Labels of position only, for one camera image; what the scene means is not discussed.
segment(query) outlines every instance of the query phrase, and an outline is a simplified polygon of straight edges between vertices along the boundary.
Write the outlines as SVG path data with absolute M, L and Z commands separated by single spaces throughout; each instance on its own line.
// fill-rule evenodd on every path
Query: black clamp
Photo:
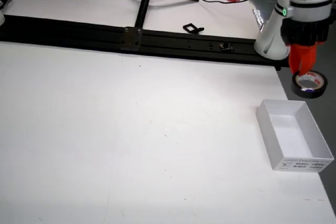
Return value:
M 183 26 L 183 29 L 186 30 L 190 34 L 198 34 L 200 31 L 204 31 L 204 27 L 197 28 L 194 24 L 190 23 L 185 26 Z
M 142 39 L 142 28 L 125 27 L 120 41 L 120 49 L 139 51 Z

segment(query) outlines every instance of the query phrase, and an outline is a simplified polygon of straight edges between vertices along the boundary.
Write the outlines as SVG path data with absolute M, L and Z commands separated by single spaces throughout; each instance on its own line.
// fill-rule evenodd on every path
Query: metal bracket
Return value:
M 120 40 L 120 49 L 139 51 L 142 39 L 142 28 L 125 27 Z

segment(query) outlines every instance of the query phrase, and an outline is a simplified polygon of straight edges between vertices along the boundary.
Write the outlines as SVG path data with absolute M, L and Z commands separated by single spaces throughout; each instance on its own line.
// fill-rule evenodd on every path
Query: tape roll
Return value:
M 327 85 L 327 78 L 313 70 L 302 76 L 299 76 L 299 72 L 297 72 L 292 77 L 292 91 L 302 98 L 313 99 L 320 97 L 325 92 Z

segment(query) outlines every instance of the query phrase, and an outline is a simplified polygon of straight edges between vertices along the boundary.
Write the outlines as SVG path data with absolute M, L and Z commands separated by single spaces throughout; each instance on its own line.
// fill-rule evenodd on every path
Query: white table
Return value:
M 7 13 L 134 23 L 135 2 L 87 1 L 94 8 L 14 0 Z M 226 29 L 227 6 L 246 10 L 251 30 Z M 145 28 L 203 20 L 209 34 L 250 38 L 248 8 L 152 8 Z M 318 174 L 270 167 L 255 111 L 286 99 L 274 68 L 8 43 L 0 52 L 0 223 L 336 222 Z

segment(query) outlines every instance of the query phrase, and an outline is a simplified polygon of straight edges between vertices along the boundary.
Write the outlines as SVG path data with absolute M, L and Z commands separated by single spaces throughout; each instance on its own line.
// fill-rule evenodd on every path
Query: white tabletop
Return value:
M 6 13 L 125 27 L 134 26 L 139 5 L 140 0 L 14 0 Z M 144 28 L 185 33 L 182 26 L 189 23 L 204 27 L 204 35 L 256 38 L 259 31 L 248 2 L 190 0 L 151 0 Z

